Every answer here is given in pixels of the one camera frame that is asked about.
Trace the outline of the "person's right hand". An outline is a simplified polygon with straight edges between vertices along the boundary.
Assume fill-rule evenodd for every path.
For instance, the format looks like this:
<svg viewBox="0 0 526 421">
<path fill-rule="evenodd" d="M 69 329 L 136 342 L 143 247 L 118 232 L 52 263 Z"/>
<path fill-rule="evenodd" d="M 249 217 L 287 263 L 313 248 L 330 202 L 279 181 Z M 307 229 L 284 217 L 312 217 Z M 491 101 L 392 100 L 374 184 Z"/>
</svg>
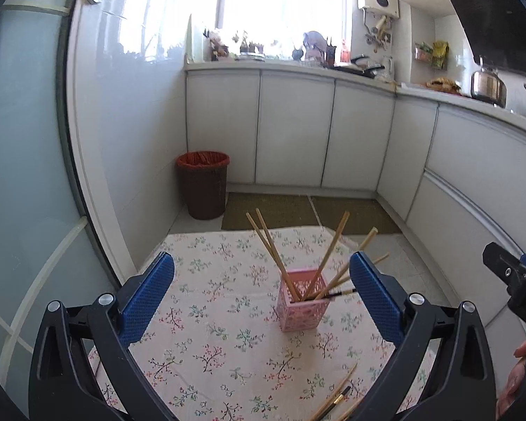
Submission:
<svg viewBox="0 0 526 421">
<path fill-rule="evenodd" d="M 495 419 L 500 420 L 516 399 L 519 387 L 526 375 L 526 340 L 514 351 L 516 364 L 510 371 L 506 386 L 498 395 Z"/>
</svg>

